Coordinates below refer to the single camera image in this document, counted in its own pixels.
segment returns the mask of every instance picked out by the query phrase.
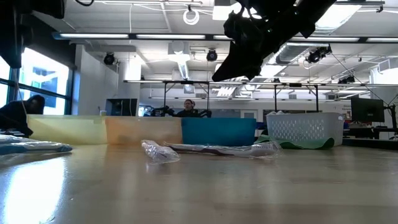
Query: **plastic bag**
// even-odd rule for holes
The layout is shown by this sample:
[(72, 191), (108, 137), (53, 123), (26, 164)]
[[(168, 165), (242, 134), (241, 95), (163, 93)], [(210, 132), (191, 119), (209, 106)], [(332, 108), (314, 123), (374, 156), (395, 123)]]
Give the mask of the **plastic bag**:
[(51, 153), (69, 152), (73, 148), (68, 144), (37, 141), (28, 138), (0, 134), (0, 155), (15, 153)]
[(243, 156), (243, 157), (276, 157), (281, 151), (281, 146), (273, 141), (254, 144), (252, 146), (227, 147), (227, 146), (204, 146), (188, 144), (169, 144), (177, 152), (210, 153), (218, 156)]
[(155, 163), (177, 162), (180, 156), (171, 148), (160, 146), (154, 141), (142, 140), (141, 146), (145, 153), (152, 158)]

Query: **green cloth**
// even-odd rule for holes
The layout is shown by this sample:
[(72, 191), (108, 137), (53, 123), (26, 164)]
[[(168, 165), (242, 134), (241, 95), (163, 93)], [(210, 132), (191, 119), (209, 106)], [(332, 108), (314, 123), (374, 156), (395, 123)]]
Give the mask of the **green cloth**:
[(293, 142), (283, 139), (273, 139), (266, 135), (261, 135), (255, 144), (268, 141), (279, 143), (282, 149), (331, 149), (335, 145), (333, 138)]

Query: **ceiling light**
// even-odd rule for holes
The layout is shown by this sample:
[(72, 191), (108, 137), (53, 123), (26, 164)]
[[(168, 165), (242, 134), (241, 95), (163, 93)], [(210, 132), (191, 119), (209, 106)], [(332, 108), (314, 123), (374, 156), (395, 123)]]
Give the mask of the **ceiling light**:
[(357, 42), (359, 37), (292, 37), (290, 41), (302, 42)]
[(205, 35), (185, 35), (185, 34), (137, 34), (137, 39), (183, 39), (183, 40), (204, 40)]
[(315, 24), (314, 34), (331, 34), (345, 24), (358, 11), (358, 5), (332, 5)]
[(398, 42), (398, 38), (383, 38), (383, 37), (371, 37), (367, 42)]
[(329, 44), (288, 42), (288, 43), (286, 43), (286, 46), (288, 46), (288, 47), (329, 47)]
[(155, 81), (155, 80), (125, 80), (127, 83), (163, 83), (163, 81)]
[(242, 85), (243, 82), (210, 82), (210, 84), (217, 84), (217, 85)]
[(229, 38), (225, 35), (214, 35), (213, 39), (215, 39), (215, 40), (232, 40), (231, 38)]
[(60, 34), (67, 39), (128, 39), (128, 34)]

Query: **table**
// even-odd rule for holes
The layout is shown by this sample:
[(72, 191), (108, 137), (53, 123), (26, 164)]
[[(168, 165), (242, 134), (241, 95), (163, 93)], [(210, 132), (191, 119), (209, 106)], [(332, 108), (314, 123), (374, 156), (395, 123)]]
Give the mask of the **table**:
[(380, 133), (398, 133), (398, 129), (394, 128), (350, 128), (345, 129), (345, 136), (355, 136), (356, 138), (373, 138), (380, 139)]
[(398, 154), (336, 147), (276, 160), (139, 148), (0, 160), (0, 223), (396, 223)]

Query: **white laundry basket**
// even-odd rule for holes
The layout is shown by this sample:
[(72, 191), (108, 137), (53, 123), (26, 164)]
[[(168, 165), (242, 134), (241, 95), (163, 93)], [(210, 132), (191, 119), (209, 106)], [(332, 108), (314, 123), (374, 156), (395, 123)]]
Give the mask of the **white laundry basket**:
[(288, 141), (333, 138), (343, 142), (344, 118), (339, 113), (281, 114), (267, 116), (268, 135)]

